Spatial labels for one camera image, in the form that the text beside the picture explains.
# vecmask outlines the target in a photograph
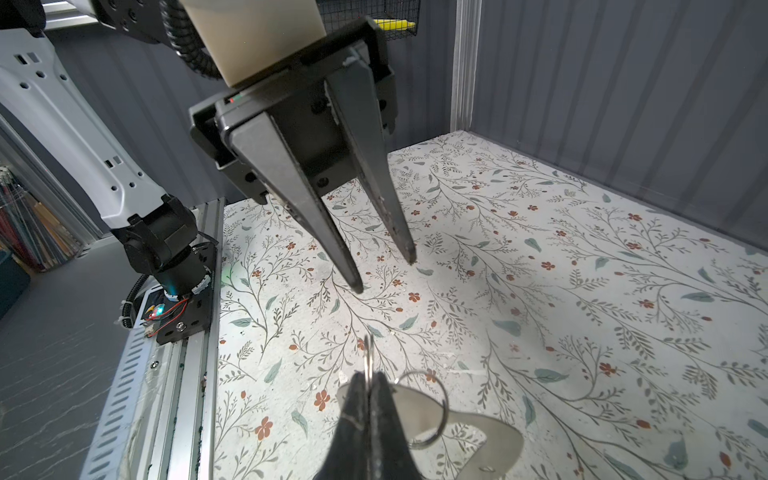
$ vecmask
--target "yellow marker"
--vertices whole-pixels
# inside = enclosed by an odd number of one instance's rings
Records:
[[[409,22],[408,20],[389,20],[374,18],[374,22],[384,31],[388,30],[408,30],[416,26],[415,22]]]

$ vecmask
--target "floral tablecloth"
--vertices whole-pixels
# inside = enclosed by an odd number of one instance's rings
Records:
[[[312,478],[367,333],[523,433],[507,478],[768,478],[763,254],[466,132],[389,163],[417,264],[355,181],[326,197],[359,296],[281,207],[227,208],[214,478]],[[454,478],[482,440],[417,464]]]

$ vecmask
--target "blue container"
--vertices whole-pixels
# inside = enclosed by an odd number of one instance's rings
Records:
[[[29,286],[29,275],[11,257],[0,250],[0,318],[9,311]]]

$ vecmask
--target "gray floor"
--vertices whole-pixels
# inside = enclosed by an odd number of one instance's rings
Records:
[[[0,319],[0,478],[78,478],[127,330],[114,321],[138,278],[116,241],[29,289]]]

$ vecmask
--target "black wire basket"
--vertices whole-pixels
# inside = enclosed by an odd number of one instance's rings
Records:
[[[318,0],[317,7],[328,33],[369,16],[387,40],[409,37],[419,31],[422,0]]]

